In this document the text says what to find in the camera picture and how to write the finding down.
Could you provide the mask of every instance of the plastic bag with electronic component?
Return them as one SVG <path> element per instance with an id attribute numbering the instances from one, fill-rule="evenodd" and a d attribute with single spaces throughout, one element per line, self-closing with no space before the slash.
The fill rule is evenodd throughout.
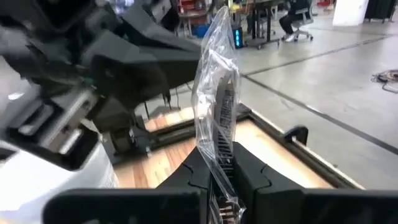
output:
<path id="1" fill-rule="evenodd" d="M 236 64 L 229 10 L 222 7 L 201 45 L 192 91 L 197 148 L 213 174 L 218 188 L 210 202 L 220 220 L 240 223 L 245 206 L 238 199 L 233 178 L 233 138 L 239 101 L 240 76 Z"/>

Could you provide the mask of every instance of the concrete floor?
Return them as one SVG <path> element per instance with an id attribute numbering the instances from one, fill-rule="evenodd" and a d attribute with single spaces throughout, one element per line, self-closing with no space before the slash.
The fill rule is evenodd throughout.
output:
<path id="1" fill-rule="evenodd" d="M 306 125 L 308 146 L 367 189 L 398 190 L 398 97 L 370 81 L 372 74 L 398 66 L 398 23 L 331 23 L 328 15 L 315 18 L 308 26 L 313 42 L 238 50 L 241 101 L 284 130 Z M 276 22 L 273 29 L 282 35 Z M 16 76 L 4 62 L 0 67 L 1 84 L 7 83 L 1 100 L 7 88 L 15 88 Z M 177 91 L 179 106 L 190 106 L 188 87 Z M 149 112 L 155 116 L 163 105 L 152 100 Z M 137 113 L 146 117 L 143 106 Z"/>

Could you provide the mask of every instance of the office chair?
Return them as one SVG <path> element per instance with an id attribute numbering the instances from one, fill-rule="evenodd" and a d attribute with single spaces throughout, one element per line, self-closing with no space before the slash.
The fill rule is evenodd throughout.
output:
<path id="1" fill-rule="evenodd" d="M 297 30 L 294 32 L 294 41 L 298 41 L 299 39 L 299 35 L 306 35 L 307 38 L 309 38 L 310 40 L 313 40 L 313 36 L 312 34 L 310 34 L 308 31 L 303 31 L 300 30 L 300 27 L 305 26 L 305 25 L 309 25 L 311 23 L 313 23 L 313 14 L 312 14 L 312 0 L 308 0 L 308 3 L 310 3 L 310 8 L 309 9 L 301 9 L 296 11 L 296 15 L 303 15 L 303 19 L 299 20 L 299 21 L 294 21 L 292 23 L 292 26 L 294 28 L 297 28 Z"/>

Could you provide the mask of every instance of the wooden board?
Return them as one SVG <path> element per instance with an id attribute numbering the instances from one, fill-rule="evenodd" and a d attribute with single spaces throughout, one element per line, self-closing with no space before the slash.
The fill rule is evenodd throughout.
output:
<path id="1" fill-rule="evenodd" d="M 191 108 L 168 114 L 146 123 L 149 131 L 193 118 Z M 284 176 L 306 188 L 332 188 L 314 171 L 261 131 L 251 121 L 237 125 L 235 141 Z M 195 147 L 195 139 L 160 149 L 150 157 L 115 167 L 122 188 L 155 188 L 185 160 Z"/>

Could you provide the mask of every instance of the white pillar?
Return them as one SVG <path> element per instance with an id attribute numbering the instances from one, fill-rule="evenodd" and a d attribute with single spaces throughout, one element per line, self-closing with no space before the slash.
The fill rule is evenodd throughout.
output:
<path id="1" fill-rule="evenodd" d="M 369 0 L 337 0 L 334 26 L 358 26 L 363 23 Z"/>

